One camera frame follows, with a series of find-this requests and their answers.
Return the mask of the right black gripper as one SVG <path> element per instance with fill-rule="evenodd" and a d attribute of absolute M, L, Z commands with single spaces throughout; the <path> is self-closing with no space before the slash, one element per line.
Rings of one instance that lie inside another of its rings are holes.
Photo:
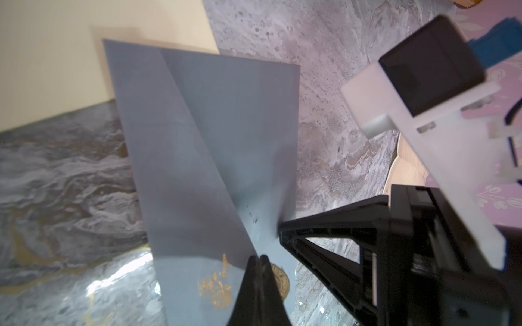
<path fill-rule="evenodd" d="M 520 325 L 521 230 L 492 268 L 442 191 L 394 185 L 379 232 L 379 325 Z"/>

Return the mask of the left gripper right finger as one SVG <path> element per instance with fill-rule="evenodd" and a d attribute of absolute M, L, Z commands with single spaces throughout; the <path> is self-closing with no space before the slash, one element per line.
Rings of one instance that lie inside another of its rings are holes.
<path fill-rule="evenodd" d="M 376 258 L 389 217 L 388 197 L 379 195 L 283 222 L 279 241 L 359 325 L 386 325 L 376 303 Z"/>

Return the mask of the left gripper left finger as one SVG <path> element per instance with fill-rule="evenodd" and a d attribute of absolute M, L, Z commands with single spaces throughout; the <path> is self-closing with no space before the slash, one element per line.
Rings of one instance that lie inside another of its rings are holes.
<path fill-rule="evenodd" d="M 251 256 L 228 326 L 290 324 L 269 258 Z"/>

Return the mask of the grey envelope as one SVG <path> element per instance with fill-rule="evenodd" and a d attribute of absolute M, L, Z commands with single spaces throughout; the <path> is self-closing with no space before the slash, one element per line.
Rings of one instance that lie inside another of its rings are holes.
<path fill-rule="evenodd" d="M 104 48 L 168 324 L 227 324 L 253 255 L 294 287 L 299 66 Z"/>

